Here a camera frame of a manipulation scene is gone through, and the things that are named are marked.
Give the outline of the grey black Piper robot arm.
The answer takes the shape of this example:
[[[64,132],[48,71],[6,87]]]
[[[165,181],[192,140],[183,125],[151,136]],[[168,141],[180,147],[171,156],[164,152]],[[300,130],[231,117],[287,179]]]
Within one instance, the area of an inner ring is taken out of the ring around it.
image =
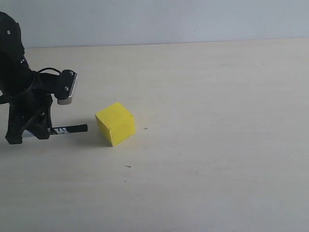
[[[0,97],[9,104],[6,140],[21,144],[24,131],[39,140],[50,137],[52,94],[57,76],[31,70],[25,58],[19,24],[8,14],[0,14]]]

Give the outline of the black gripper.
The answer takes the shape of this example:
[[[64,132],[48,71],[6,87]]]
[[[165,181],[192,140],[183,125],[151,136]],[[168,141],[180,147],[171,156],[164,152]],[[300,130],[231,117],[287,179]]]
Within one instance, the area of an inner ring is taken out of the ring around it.
[[[9,104],[5,139],[11,145],[22,144],[18,134],[27,130],[39,140],[50,138],[51,105],[60,70],[47,67],[39,71],[28,65],[1,65],[1,104]]]

